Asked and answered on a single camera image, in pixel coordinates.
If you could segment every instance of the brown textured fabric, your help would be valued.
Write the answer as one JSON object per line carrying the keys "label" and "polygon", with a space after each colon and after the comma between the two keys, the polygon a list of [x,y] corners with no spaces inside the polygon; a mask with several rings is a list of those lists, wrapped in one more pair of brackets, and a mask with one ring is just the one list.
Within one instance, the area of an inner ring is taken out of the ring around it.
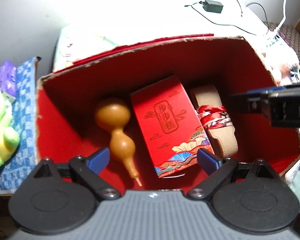
{"label": "brown textured fabric", "polygon": [[[273,31],[278,26],[278,23],[269,23],[269,29]],[[285,42],[294,49],[300,63],[300,34],[291,26],[282,26],[279,35]]]}

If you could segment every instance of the red cardboard box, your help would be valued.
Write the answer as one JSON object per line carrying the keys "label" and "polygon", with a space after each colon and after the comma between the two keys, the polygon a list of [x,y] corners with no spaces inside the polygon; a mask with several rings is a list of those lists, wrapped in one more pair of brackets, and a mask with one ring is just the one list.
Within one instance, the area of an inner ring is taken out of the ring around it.
{"label": "red cardboard box", "polygon": [[[193,35],[118,47],[38,81],[38,153],[58,163],[107,146],[109,133],[98,128],[93,119],[98,101],[117,96],[129,104],[130,93],[171,75],[176,75],[186,90],[214,84],[223,102],[229,94],[274,85],[255,51],[240,37]],[[300,158],[296,129],[270,127],[261,114],[229,115],[236,128],[239,150],[234,157],[239,161],[264,158],[282,175]],[[136,143],[135,163],[143,186],[133,182],[114,159],[100,173],[122,194],[126,189],[169,188],[187,193],[207,177],[198,165],[193,165],[182,177],[159,179],[133,115],[125,131]]]}
{"label": "red cardboard box", "polygon": [[131,101],[159,178],[196,164],[199,148],[213,152],[176,76],[132,93]]}

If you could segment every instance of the small red gift box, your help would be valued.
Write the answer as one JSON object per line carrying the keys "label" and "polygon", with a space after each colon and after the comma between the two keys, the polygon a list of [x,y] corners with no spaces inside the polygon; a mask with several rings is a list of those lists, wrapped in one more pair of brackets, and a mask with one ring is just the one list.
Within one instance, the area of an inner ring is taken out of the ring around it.
{"label": "small red gift box", "polygon": [[176,76],[132,93],[131,101],[159,178],[196,164],[199,148],[213,152]]}

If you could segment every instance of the leather strap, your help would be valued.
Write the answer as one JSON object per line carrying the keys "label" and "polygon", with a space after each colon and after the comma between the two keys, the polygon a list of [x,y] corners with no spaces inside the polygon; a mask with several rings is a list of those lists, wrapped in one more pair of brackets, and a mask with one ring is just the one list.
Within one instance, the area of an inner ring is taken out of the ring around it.
{"label": "leather strap", "polygon": [[[212,85],[192,89],[191,97],[197,109],[204,105],[222,106],[219,93]],[[219,157],[229,157],[238,151],[233,125],[207,129],[206,133],[215,154]]]}

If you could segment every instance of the blue checkered cloth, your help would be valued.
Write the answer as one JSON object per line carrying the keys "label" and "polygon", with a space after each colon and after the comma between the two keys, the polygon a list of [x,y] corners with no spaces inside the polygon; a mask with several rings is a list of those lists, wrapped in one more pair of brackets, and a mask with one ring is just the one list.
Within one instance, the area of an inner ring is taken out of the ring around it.
{"label": "blue checkered cloth", "polygon": [[16,153],[0,168],[0,194],[13,194],[37,165],[35,144],[35,61],[17,67],[16,100],[12,105],[11,126],[20,136]]}

